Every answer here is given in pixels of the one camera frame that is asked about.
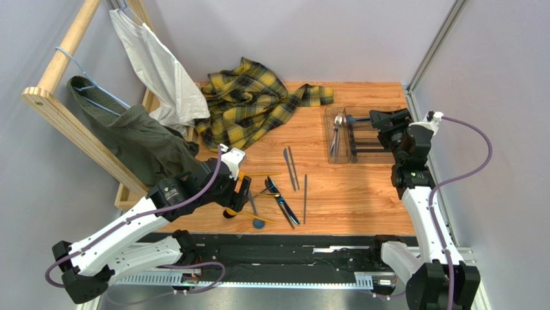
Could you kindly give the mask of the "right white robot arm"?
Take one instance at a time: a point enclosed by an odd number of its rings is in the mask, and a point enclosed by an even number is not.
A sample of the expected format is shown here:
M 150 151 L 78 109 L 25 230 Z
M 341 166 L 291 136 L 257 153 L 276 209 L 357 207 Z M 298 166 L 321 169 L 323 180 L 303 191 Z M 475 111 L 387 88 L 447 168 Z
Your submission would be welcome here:
M 446 229 L 438 204 L 438 189 L 427 167 L 431 140 L 446 119 L 430 111 L 413 121 L 405 108 L 372 110 L 371 125 L 382 147 L 391 151 L 392 185 L 411 218 L 419 255 L 395 237 L 379 243 L 379 259 L 405 284 L 409 309 L 471 309 L 481 282 L 477 267 L 466 264 Z

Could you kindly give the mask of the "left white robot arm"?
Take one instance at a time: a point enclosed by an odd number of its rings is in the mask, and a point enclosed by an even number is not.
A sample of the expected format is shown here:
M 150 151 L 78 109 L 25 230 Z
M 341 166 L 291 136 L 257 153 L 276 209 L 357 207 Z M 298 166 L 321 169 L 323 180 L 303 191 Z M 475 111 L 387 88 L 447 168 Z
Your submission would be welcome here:
M 193 172 L 161 180 L 126 215 L 92 236 L 75 243 L 58 242 L 52 248 L 56 261 L 46 270 L 46 281 L 82 304 L 126 276 L 153 267 L 197 262 L 196 244 L 188 231 L 178 230 L 141 246 L 136 242 L 208 203 L 241 211 L 251 179 L 245 177 L 238 192 L 235 187 L 245 160 L 243 152 L 233 149 L 220 158 L 202 161 Z

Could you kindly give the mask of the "blue metal knife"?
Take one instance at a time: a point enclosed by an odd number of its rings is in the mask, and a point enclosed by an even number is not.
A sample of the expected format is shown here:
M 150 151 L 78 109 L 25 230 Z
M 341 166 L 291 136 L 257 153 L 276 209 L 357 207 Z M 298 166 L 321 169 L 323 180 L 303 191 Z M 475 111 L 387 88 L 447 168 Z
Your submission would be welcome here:
M 282 193 L 277 188 L 276 184 L 273 182 L 271 177 L 269 177 L 269 176 L 266 177 L 265 186 L 266 186 L 267 190 L 270 193 L 275 194 L 275 199 L 277 201 L 277 204 L 282 209 L 282 212 L 283 212 L 284 216 L 286 217 L 287 221 L 292 225 L 292 227 L 294 225 L 300 225 L 301 223 L 300 223 L 298 217 L 292 211 L 292 209 L 288 205 L 286 199 L 282 196 Z

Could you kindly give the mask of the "silver fork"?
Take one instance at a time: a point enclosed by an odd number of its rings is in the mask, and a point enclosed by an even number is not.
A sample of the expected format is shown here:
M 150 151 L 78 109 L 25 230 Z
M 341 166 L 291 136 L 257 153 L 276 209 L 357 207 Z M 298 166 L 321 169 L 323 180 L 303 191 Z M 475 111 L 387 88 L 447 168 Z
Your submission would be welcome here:
M 338 148 L 339 148 L 339 139 L 340 139 L 340 127 L 341 127 L 341 114 L 337 114 L 334 119 L 333 124 L 333 137 L 331 142 L 331 147 L 329 150 L 330 156 L 337 156 L 338 155 Z

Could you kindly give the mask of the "blue-grey plastic spoon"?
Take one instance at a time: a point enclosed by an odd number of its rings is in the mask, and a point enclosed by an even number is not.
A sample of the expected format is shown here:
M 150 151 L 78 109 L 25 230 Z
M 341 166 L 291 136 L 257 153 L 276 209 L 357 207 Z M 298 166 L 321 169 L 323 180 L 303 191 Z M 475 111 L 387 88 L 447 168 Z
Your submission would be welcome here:
M 249 197 L 250 204 L 252 206 L 253 215 L 257 216 L 258 215 L 257 209 L 256 209 L 254 198 L 251 192 L 248 193 L 248 197 Z M 253 224 L 253 227 L 256 229 L 262 229 L 265 226 L 265 222 L 258 218 L 253 218 L 252 224 Z

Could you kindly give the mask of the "silver spoon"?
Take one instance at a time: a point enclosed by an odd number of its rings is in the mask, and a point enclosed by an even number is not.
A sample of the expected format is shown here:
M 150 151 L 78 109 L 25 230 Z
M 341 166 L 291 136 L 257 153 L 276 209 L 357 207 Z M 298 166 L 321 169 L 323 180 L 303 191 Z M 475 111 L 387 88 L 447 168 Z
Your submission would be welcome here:
M 342 112 L 339 112 L 339 113 L 341 114 L 341 127 L 342 127 L 342 125 L 345 123 L 345 114 L 342 113 Z

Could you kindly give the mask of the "grey plastic knife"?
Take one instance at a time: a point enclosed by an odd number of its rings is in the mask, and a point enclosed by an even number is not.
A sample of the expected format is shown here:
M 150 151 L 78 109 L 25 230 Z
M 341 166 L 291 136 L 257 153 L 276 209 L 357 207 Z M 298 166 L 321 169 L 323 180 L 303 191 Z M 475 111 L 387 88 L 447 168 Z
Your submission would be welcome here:
M 307 220 L 307 193 L 308 193 L 308 175 L 304 175 L 304 184 L 303 184 L 303 224 L 306 224 Z

